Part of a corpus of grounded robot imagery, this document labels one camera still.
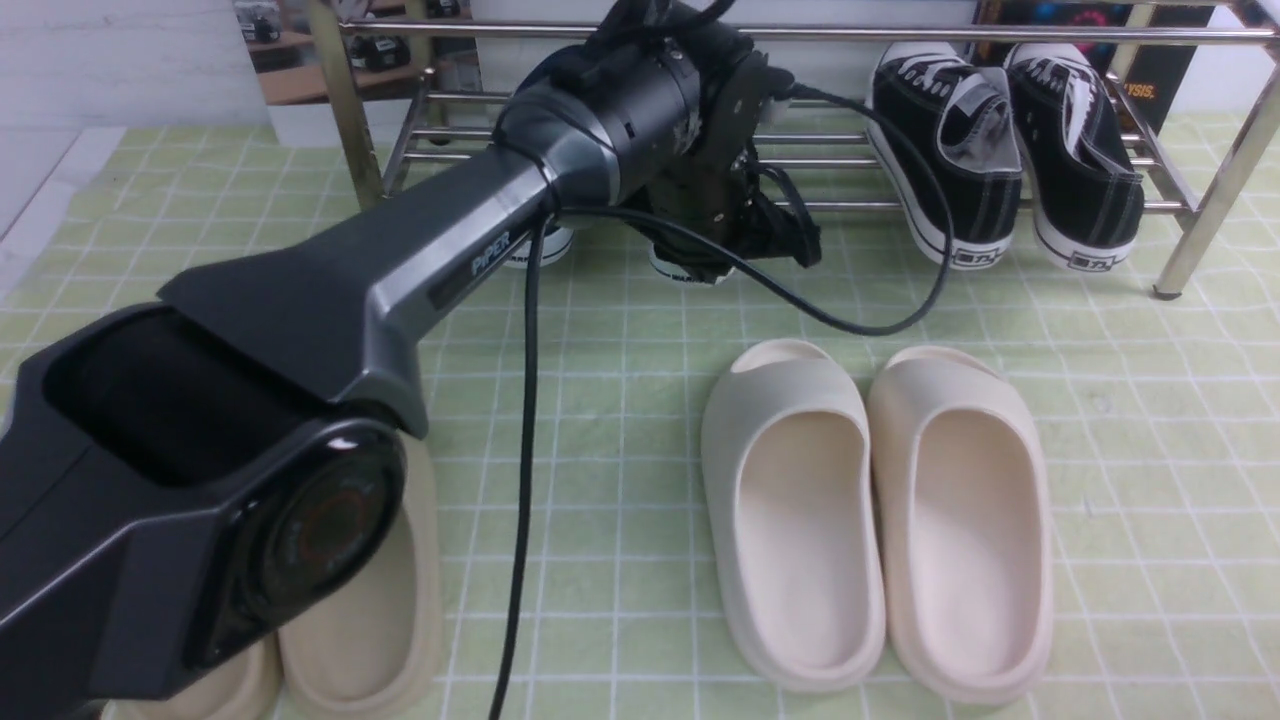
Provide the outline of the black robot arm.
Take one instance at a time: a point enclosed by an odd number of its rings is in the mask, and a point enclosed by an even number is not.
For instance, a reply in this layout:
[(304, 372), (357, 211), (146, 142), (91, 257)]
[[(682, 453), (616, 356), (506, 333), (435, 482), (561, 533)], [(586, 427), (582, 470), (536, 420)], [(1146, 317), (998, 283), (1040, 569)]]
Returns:
[(193, 266), (27, 357), (3, 428), (3, 716), (387, 719), (443, 646), (419, 342), (554, 220), (730, 172), (794, 78), (618, 1), (488, 146), (310, 240)]

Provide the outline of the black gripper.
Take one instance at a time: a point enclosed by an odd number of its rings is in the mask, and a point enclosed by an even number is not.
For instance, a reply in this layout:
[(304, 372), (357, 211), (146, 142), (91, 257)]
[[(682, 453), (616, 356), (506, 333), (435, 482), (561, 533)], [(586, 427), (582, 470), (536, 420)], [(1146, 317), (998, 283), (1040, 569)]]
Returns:
[(794, 85), (759, 50), (719, 59), (701, 74), (698, 137), (650, 183), (650, 211), (735, 255), (822, 260), (820, 227), (787, 173), (760, 161), (754, 136), (787, 105)]

